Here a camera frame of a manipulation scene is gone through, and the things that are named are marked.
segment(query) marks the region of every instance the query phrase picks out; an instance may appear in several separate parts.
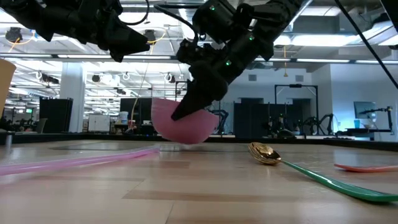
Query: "wooden floor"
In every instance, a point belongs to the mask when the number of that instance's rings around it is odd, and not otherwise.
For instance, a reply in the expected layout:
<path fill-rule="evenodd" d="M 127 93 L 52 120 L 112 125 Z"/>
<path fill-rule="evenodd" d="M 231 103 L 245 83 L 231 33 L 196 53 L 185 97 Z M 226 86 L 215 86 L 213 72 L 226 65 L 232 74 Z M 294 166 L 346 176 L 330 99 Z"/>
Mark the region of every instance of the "wooden floor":
<path fill-rule="evenodd" d="M 127 150 L 154 143 L 21 144 L 8 151 L 0 147 L 0 165 L 126 152 L 104 150 L 115 144 Z M 397 223 L 398 203 L 366 203 L 283 164 L 260 165 L 249 155 L 246 144 L 159 144 L 162 152 L 129 161 L 0 177 L 0 223 Z M 102 150 L 87 150 L 91 146 Z M 397 165 L 398 153 L 271 146 L 286 161 L 343 182 L 398 194 L 398 172 L 356 174 L 333 167 L 334 163 Z"/>

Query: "black robotic arm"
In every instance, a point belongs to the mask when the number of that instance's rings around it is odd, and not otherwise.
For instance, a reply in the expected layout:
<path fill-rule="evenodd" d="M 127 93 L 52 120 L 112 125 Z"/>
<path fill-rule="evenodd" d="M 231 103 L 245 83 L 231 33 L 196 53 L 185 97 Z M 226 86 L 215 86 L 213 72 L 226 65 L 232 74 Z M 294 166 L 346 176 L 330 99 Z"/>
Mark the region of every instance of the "black robotic arm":
<path fill-rule="evenodd" d="M 0 0 L 0 7 L 47 41 L 54 34 L 96 44 L 121 62 L 125 55 L 148 51 L 147 38 L 120 21 L 119 0 Z"/>
<path fill-rule="evenodd" d="M 269 60 L 274 54 L 274 41 L 299 11 L 302 0 L 271 0 L 267 4 L 241 4 L 237 10 L 227 0 L 209 0 L 193 17 L 193 26 L 200 35 L 207 34 L 221 50 L 209 44 L 199 47 L 184 40 L 177 58 L 191 65 L 194 80 L 188 82 L 187 94 L 174 111 L 178 120 L 192 114 L 212 101 L 220 101 L 231 84 L 259 55 Z M 257 19 L 253 29 L 249 25 Z"/>
<path fill-rule="evenodd" d="M 118 16 L 123 12 L 119 0 L 0 0 L 0 7 L 22 25 L 35 29 L 47 41 L 54 34 L 78 39 L 82 44 L 97 44 L 109 50 L 121 62 L 125 55 L 149 50 L 147 38 L 129 28 Z M 303 0 L 270 0 L 267 4 L 241 4 L 235 9 L 227 0 L 209 0 L 193 17 L 193 29 L 207 34 L 221 50 L 209 44 L 197 45 L 184 40 L 177 58 L 191 65 L 194 80 L 188 82 L 187 94 L 172 115 L 178 120 L 220 101 L 231 84 L 260 55 L 269 60 L 274 41 L 299 11 Z M 254 27 L 249 27 L 256 19 Z"/>

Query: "column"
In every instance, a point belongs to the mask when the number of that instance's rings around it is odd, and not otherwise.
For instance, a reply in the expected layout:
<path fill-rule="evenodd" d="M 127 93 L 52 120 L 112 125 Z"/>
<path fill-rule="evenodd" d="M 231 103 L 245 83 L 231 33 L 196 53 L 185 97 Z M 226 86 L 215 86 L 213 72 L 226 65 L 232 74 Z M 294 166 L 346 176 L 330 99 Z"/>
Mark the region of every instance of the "column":
<path fill-rule="evenodd" d="M 62 64 L 60 99 L 73 99 L 72 117 L 69 131 L 83 131 L 85 111 L 86 72 L 82 63 L 64 62 Z"/>
<path fill-rule="evenodd" d="M 398 60 L 398 50 L 391 50 L 391 59 Z"/>

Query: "pink plastic bowl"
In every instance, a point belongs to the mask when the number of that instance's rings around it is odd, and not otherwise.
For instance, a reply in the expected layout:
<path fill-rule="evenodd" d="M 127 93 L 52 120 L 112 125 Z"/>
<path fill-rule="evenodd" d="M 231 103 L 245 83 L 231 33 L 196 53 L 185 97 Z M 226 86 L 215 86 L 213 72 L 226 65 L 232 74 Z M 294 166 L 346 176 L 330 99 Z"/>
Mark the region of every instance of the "pink plastic bowl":
<path fill-rule="evenodd" d="M 218 125 L 218 116 L 205 110 L 196 111 L 178 121 L 171 115 L 179 102 L 154 98 L 152 100 L 152 123 L 164 139 L 182 144 L 204 142 Z"/>

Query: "gold spoon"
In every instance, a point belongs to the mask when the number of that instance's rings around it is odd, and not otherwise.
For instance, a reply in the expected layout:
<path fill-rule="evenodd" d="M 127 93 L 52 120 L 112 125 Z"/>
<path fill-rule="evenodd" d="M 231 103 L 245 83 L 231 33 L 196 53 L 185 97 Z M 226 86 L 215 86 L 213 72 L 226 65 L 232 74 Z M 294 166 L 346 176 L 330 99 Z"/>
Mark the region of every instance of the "gold spoon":
<path fill-rule="evenodd" d="M 382 192 L 376 192 L 369 189 L 364 189 L 362 187 L 357 187 L 355 185 L 346 184 L 329 177 L 325 177 L 314 171 L 304 169 L 303 167 L 297 166 L 295 164 L 283 161 L 278 152 L 273 148 L 267 146 L 266 144 L 261 144 L 258 142 L 250 143 L 249 145 L 250 154 L 259 162 L 265 165 L 276 165 L 280 162 L 290 166 L 293 169 L 313 178 L 317 182 L 336 190 L 340 193 L 359 198 L 362 200 L 372 201 L 372 202 L 396 202 L 398 201 L 398 195 L 392 195 Z"/>

